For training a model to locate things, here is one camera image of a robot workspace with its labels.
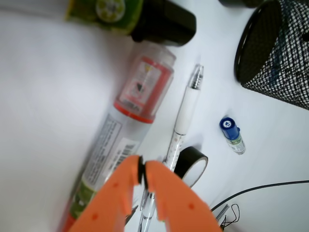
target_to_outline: blue bottle cap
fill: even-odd
[[[239,136],[240,129],[236,126],[235,121],[230,117],[225,117],[220,121],[220,128],[225,137],[229,140],[235,140]]]

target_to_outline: small bottle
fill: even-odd
[[[245,143],[240,135],[240,128],[230,117],[225,117],[220,121],[220,128],[227,140],[228,145],[239,155],[246,151]]]

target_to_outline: clear pen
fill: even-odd
[[[180,154],[180,150],[189,130],[194,109],[200,94],[204,67],[197,64],[186,87],[182,104],[178,112],[174,132],[170,141],[169,150],[163,163],[173,172]],[[144,190],[140,204],[141,217],[138,232],[147,232],[155,212],[155,194]]]

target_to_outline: black tape roll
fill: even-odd
[[[207,164],[207,156],[190,146],[180,153],[174,172],[191,188],[202,176]]]

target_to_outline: mesh pencil holder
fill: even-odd
[[[250,18],[235,75],[244,88],[309,110],[309,0],[270,0]]]

